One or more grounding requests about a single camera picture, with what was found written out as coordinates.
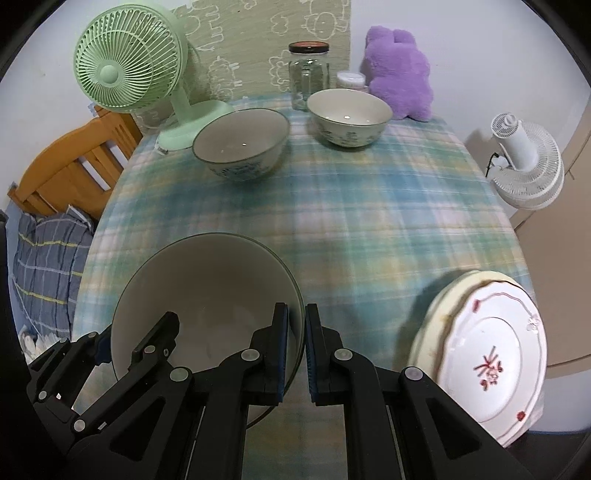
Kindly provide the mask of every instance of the plate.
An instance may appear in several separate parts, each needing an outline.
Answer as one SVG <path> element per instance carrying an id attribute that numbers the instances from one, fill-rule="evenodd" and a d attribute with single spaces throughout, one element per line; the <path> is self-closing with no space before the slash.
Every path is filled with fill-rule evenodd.
<path id="1" fill-rule="evenodd" d="M 546 360 L 534 302 L 518 286 L 496 281 L 472 292 L 455 315 L 437 383 L 503 445 L 531 414 Z"/>
<path id="2" fill-rule="evenodd" d="M 427 310 L 423 327 L 414 339 L 409 365 L 419 367 L 429 377 L 436 379 L 443 355 L 443 342 L 454 315 L 474 289 L 491 281 L 516 284 L 511 277 L 500 272 L 473 270 L 454 280 L 435 297 Z"/>

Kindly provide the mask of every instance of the white wall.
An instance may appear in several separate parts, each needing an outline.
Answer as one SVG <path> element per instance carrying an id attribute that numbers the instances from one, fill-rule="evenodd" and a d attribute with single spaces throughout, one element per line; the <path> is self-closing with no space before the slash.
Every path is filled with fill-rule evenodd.
<path id="1" fill-rule="evenodd" d="M 544 413 L 535 432 L 577 432 L 591 428 L 591 370 L 544 382 Z"/>
<path id="2" fill-rule="evenodd" d="M 184 3 L 159 2 L 169 8 Z M 89 101 L 72 75 L 73 48 L 86 24 L 117 3 L 67 0 L 0 83 L 0 208 L 9 185 L 44 147 L 90 119 Z M 490 121 L 504 110 L 544 125 L 561 148 L 568 143 L 590 89 L 550 27 L 521 0 L 352 0 L 353 69 L 376 24 L 415 34 L 432 64 L 434 110 L 481 166 L 496 148 Z"/>
<path id="3" fill-rule="evenodd" d="M 352 0 L 351 66 L 372 25 L 403 28 L 431 62 L 434 111 L 478 164 L 498 150 L 490 124 L 512 111 L 544 125 L 561 149 L 589 98 L 589 85 L 552 29 L 521 0 Z"/>

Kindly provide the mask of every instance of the green desk fan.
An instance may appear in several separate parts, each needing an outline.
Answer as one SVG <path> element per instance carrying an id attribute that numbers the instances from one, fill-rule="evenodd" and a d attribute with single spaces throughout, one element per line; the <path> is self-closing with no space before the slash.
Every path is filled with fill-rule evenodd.
<path id="1" fill-rule="evenodd" d="M 182 85 L 187 38 L 164 7 L 123 4 L 96 17 L 74 52 L 74 73 L 84 93 L 114 112 L 140 112 L 170 95 L 174 113 L 158 136 L 163 150 L 189 148 L 197 133 L 232 112 L 219 100 L 189 105 Z"/>

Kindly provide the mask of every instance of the chair backrest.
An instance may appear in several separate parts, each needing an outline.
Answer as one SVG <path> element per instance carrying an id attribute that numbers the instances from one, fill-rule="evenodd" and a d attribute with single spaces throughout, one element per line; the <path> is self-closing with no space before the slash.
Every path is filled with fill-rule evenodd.
<path id="1" fill-rule="evenodd" d="M 97 107 L 99 116 L 53 142 L 41 152 L 8 196 L 24 211 L 52 215 L 68 205 L 99 219 L 123 167 L 107 147 L 108 141 L 131 158 L 142 138 L 131 115 Z M 79 159 L 86 159 L 109 186 L 105 191 Z"/>

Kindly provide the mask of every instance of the purple plush toy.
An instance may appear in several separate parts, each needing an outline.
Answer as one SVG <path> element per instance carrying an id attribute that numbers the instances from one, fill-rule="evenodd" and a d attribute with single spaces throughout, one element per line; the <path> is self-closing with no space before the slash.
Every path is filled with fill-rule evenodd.
<path id="1" fill-rule="evenodd" d="M 365 60 L 373 77 L 369 91 L 390 106 L 395 120 L 407 116 L 420 122 L 431 119 L 430 66 L 410 32 L 371 27 Z"/>

